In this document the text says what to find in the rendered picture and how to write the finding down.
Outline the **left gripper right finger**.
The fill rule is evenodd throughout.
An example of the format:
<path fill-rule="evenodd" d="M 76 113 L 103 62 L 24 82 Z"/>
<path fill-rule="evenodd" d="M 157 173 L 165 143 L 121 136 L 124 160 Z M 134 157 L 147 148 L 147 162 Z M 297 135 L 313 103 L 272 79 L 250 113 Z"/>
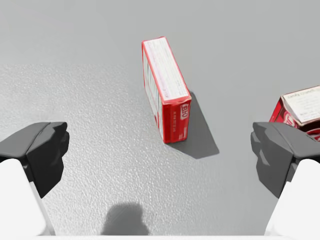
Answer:
<path fill-rule="evenodd" d="M 320 142 L 279 122 L 254 122 L 260 182 L 278 199 L 266 236 L 320 237 Z"/>

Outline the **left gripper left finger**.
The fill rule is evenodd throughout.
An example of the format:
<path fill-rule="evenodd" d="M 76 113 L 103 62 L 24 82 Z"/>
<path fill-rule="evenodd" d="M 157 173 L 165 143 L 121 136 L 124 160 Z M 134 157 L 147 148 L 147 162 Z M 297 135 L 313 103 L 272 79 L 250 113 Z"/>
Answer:
<path fill-rule="evenodd" d="M 60 182 L 66 122 L 37 122 L 0 141 L 0 237 L 54 236 L 42 199 Z"/>

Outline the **red and white carton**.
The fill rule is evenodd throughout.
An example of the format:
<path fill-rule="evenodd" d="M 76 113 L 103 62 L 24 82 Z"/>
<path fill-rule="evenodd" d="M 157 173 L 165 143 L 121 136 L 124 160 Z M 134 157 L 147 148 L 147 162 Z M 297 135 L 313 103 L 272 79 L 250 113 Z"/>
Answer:
<path fill-rule="evenodd" d="M 320 142 L 320 85 L 281 95 L 269 121 L 285 123 Z"/>

